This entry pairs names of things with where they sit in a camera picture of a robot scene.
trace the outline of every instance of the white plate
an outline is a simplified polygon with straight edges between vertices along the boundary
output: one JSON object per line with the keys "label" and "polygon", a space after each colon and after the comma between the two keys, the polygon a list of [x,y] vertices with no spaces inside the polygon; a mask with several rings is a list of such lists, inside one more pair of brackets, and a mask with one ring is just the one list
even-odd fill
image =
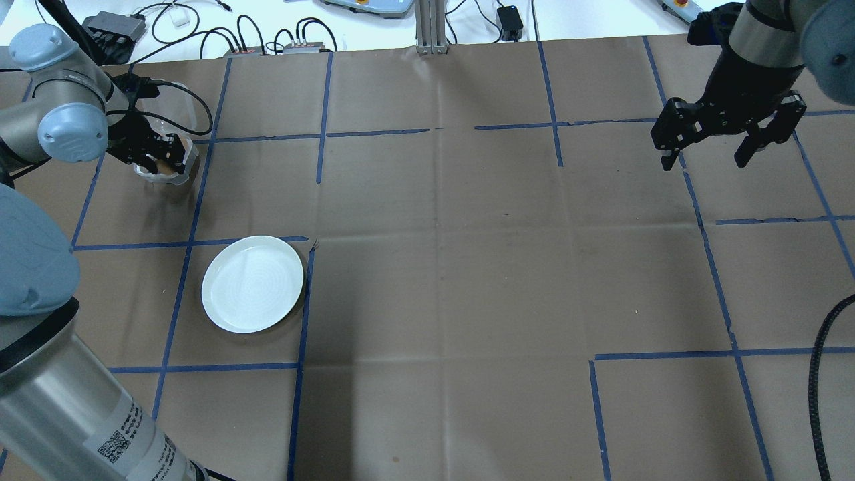
{"label": "white plate", "polygon": [[246,334],[278,323],[303,290],[303,262],[287,242],[257,235],[214,258],[202,280],[202,305],[214,324]]}

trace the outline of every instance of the grid of tape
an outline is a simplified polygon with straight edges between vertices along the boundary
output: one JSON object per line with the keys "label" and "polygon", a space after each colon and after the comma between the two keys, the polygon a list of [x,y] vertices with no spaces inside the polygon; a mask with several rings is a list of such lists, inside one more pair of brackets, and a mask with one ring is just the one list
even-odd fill
{"label": "grid of tape", "polygon": [[[644,46],[646,49],[647,57],[650,62],[650,67],[652,69],[652,73],[654,79],[657,84],[657,89],[659,93],[659,97],[664,103],[666,97],[663,91],[662,82],[659,78],[659,73],[657,71],[656,62],[653,58],[653,54],[650,48],[650,45],[647,41],[647,38],[642,38],[644,42]],[[547,58],[544,52],[544,48],[541,42],[537,42],[538,52],[540,54],[540,65],[542,67],[543,80],[545,82],[546,95],[549,102],[549,110],[550,110],[550,121],[548,122],[536,122],[536,123],[517,123],[517,124],[500,124],[500,125],[481,125],[474,126],[476,130],[503,130],[503,129],[528,129],[528,128],[549,128],[552,130],[554,143],[555,143],[555,156],[556,162],[559,167],[563,167],[563,154],[561,141],[559,139],[559,128],[572,128],[574,126],[580,125],[589,125],[594,123],[623,123],[623,122],[645,122],[645,123],[653,123],[656,121],[654,118],[631,118],[631,119],[616,119],[616,120],[591,120],[591,121],[575,121],[575,122],[560,122],[557,119],[555,102],[553,99],[553,93],[550,82],[549,68]],[[211,246],[211,245],[227,245],[232,242],[237,241],[238,239],[220,239],[220,240],[197,240],[196,239],[196,230],[199,221],[199,214],[202,208],[203,196],[205,194],[205,185],[208,178],[209,167],[211,163],[211,158],[214,153],[215,147],[217,144],[222,143],[234,143],[234,142],[252,142],[252,141],[264,141],[264,140],[299,140],[299,139],[318,139],[319,140],[319,151],[317,157],[317,166],[316,166],[316,182],[320,184],[323,180],[323,161],[324,161],[324,145],[326,138],[332,137],[349,137],[349,136],[370,136],[370,135],[409,135],[409,134],[420,134],[424,132],[429,132],[433,127],[430,128],[411,128],[411,129],[388,129],[388,130],[375,130],[375,131],[358,131],[358,132],[344,132],[344,133],[328,133],[327,132],[327,113],[329,110],[329,97],[330,97],[330,80],[333,75],[333,54],[327,54],[327,71],[325,78],[325,86],[324,86],[324,94],[323,94],[323,105],[322,105],[322,113],[321,113],[321,129],[317,134],[293,134],[293,135],[278,135],[278,136],[270,136],[270,137],[238,137],[238,138],[219,138],[217,135],[217,128],[220,123],[220,118],[222,114],[222,106],[223,101],[226,97],[226,91],[228,88],[229,75],[232,70],[232,60],[228,59],[225,67],[225,75],[221,84],[221,91],[219,102],[215,111],[215,119],[213,130],[210,135],[209,140],[194,140],[198,144],[208,144],[208,150],[206,154],[206,158],[204,160],[204,165],[201,168],[201,183],[198,189],[198,196],[196,198],[195,203],[195,211],[192,219],[192,226],[190,230],[190,235],[187,241],[180,242],[151,242],[151,243],[138,243],[138,244],[110,244],[110,245],[79,245],[78,239],[80,237],[80,231],[84,225],[86,220],[86,213],[89,209],[89,204],[92,198],[92,194],[95,190],[95,186],[98,181],[99,173],[101,171],[101,167],[103,164],[104,158],[101,157],[97,161],[97,167],[95,175],[92,177],[91,184],[89,186],[88,194],[85,198],[85,203],[83,204],[80,219],[77,223],[77,228],[74,231],[74,237],[72,239],[72,244],[75,251],[98,251],[98,250],[123,250],[123,249],[148,249],[148,248],[158,248],[158,247],[184,247],[186,249],[186,255],[184,264],[182,266],[182,271],[180,274],[180,281],[177,289],[177,293],[175,295],[174,308],[172,313],[171,323],[169,325],[168,337],[166,341],[166,345],[163,349],[162,363],[160,365],[148,365],[148,366],[135,366],[135,367],[114,367],[110,368],[110,371],[114,374],[133,374],[133,373],[153,373],[158,374],[158,383],[155,394],[154,407],[152,409],[152,416],[156,419],[157,414],[160,410],[161,398],[163,392],[163,384],[164,380],[168,373],[170,372],[211,372],[211,371],[264,371],[264,370],[296,370],[296,383],[294,387],[294,402],[292,409],[292,423],[291,423],[291,440],[289,445],[289,453],[287,454],[287,479],[294,479],[294,461],[296,458],[296,450],[297,450],[297,432],[298,432],[298,421],[299,421],[299,410],[300,410],[300,401],[301,401],[301,392],[303,386],[303,371],[304,371],[304,361],[305,361],[305,353],[306,353],[306,342],[308,329],[310,326],[310,296],[311,296],[311,284],[312,284],[312,276],[315,262],[315,248],[312,247],[310,249],[310,254],[308,258],[308,270],[306,277],[306,289],[304,291],[304,312],[302,318],[302,327],[301,334],[299,337],[299,354],[297,362],[286,362],[286,363],[262,363],[262,364],[219,364],[219,365],[170,365],[170,353],[172,349],[175,326],[178,322],[179,310],[181,306],[182,297],[185,292],[185,283],[187,279],[187,274],[190,266],[190,260],[192,256],[193,248],[196,246]],[[29,97],[30,91],[32,89],[31,85],[27,88],[27,92],[25,93],[22,101],[26,101]],[[850,115],[855,113],[855,110],[833,110],[833,111],[818,111],[818,112],[808,112],[807,116],[837,116],[837,115]],[[795,134],[794,139],[799,147],[802,161],[805,166],[805,170],[807,175],[810,177],[812,185],[816,190],[817,197],[823,205],[823,209],[825,210],[825,216],[822,217],[813,217],[813,218],[796,218],[796,217],[775,217],[768,219],[717,219],[716,225],[751,225],[751,224],[765,224],[765,223],[829,223],[834,230],[834,234],[836,236],[837,241],[840,244],[840,249],[843,252],[844,258],[846,260],[847,266],[852,273],[852,276],[855,277],[855,264],[852,261],[852,255],[850,254],[849,248],[846,245],[846,242],[843,239],[843,236],[840,232],[839,223],[847,222],[855,220],[855,215],[837,215],[832,212],[828,201],[825,198],[823,190],[817,180],[813,172],[813,168],[811,167],[810,160],[808,158],[807,152],[805,148],[801,145],[799,141],[799,137]],[[589,360],[589,371],[590,371],[590,382],[591,389],[593,395],[593,407],[595,413],[595,421],[597,425],[598,431],[598,440],[599,440],[599,448],[602,459],[603,466],[603,476],[606,481],[611,480],[610,473],[610,464],[609,464],[609,455],[608,455],[608,442],[607,436],[604,428],[604,420],[603,420],[603,410],[600,401],[599,395],[599,385],[597,379],[597,364],[602,362],[614,362],[614,361],[622,361],[622,360],[635,360],[635,359],[697,359],[697,358],[732,358],[735,362],[737,372],[739,373],[741,387],[743,394],[745,396],[746,410],[748,411],[749,417],[752,422],[752,428],[754,432],[754,436],[757,441],[758,450],[760,453],[760,458],[763,462],[766,478],[771,481],[774,479],[774,475],[772,472],[772,467],[770,465],[769,456],[766,452],[766,447],[764,445],[763,433],[760,429],[760,424],[758,422],[758,417],[754,409],[754,403],[752,400],[752,392],[751,386],[748,383],[748,379],[746,377],[745,368],[742,364],[742,359],[744,357],[750,356],[778,356],[778,355],[805,355],[809,354],[811,350],[805,347],[798,348],[770,348],[770,349],[740,349],[739,343],[737,342],[735,333],[731,330],[731,319],[728,311],[728,303],[725,299],[725,295],[722,289],[722,283],[718,275],[718,270],[716,267],[716,260],[713,255],[713,252],[710,248],[710,240],[707,235],[707,231],[705,229],[705,220],[702,216],[702,211],[695,196],[694,187],[692,184],[692,177],[689,173],[689,169],[687,167],[685,158],[680,155],[680,164],[682,167],[683,177],[686,183],[687,193],[691,197],[693,202],[693,207],[695,211],[695,215],[697,217],[699,234],[703,238],[703,242],[705,245],[706,257],[710,267],[710,273],[712,276],[712,280],[715,284],[716,293],[718,296],[718,302],[721,307],[721,314],[723,320],[723,327],[727,330],[728,336],[730,338],[732,348],[730,350],[717,350],[717,351],[692,351],[692,352],[644,352],[644,353],[601,353],[597,354],[594,359]],[[291,236],[291,237],[281,237],[284,241],[290,242],[306,242],[309,239],[303,236]],[[828,347],[825,350],[825,353],[834,354],[834,353],[855,353],[855,347]],[[3,464],[6,460],[8,452],[4,449],[2,453],[0,453],[0,472],[3,471]]]}

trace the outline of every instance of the qr code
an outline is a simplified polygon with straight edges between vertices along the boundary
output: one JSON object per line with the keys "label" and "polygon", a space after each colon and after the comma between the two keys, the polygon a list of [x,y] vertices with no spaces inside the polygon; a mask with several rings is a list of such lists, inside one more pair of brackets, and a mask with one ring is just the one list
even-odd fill
{"label": "qr code", "polygon": [[115,464],[130,446],[131,442],[125,439],[119,431],[113,431],[113,436],[98,448],[98,453],[107,458],[110,463]]}

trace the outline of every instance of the light blue joint cap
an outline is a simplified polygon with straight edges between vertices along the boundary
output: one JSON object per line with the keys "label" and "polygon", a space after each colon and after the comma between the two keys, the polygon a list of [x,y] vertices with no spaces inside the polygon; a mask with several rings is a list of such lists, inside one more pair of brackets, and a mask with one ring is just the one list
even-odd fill
{"label": "light blue joint cap", "polygon": [[35,72],[69,58],[80,48],[65,32],[39,23],[27,27],[9,42],[9,54],[25,72]]}
{"label": "light blue joint cap", "polygon": [[829,0],[802,32],[805,66],[826,95],[855,105],[855,2]]}
{"label": "light blue joint cap", "polygon": [[33,316],[62,307],[80,283],[71,243],[53,220],[0,184],[0,316]]}
{"label": "light blue joint cap", "polygon": [[55,159],[89,162],[107,150],[107,117],[91,104],[60,105],[38,124],[38,142]]}

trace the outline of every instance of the coiled black cable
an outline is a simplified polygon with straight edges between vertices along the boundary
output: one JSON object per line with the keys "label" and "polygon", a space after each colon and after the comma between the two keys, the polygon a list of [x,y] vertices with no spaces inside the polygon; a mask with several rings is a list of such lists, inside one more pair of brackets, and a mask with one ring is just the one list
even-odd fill
{"label": "coiled black cable", "polygon": [[811,366],[807,381],[807,410],[811,418],[811,435],[813,436],[813,452],[817,457],[817,468],[819,469],[819,478],[822,481],[831,481],[831,473],[828,471],[828,462],[825,460],[825,446],[823,445],[823,431],[819,424],[819,360],[823,356],[823,347],[825,346],[825,338],[828,337],[828,332],[831,330],[831,324],[834,320],[853,302],[855,302],[855,294],[850,295],[840,301],[834,309],[828,313],[823,321],[823,326],[819,328],[817,340],[813,343],[811,351]]}

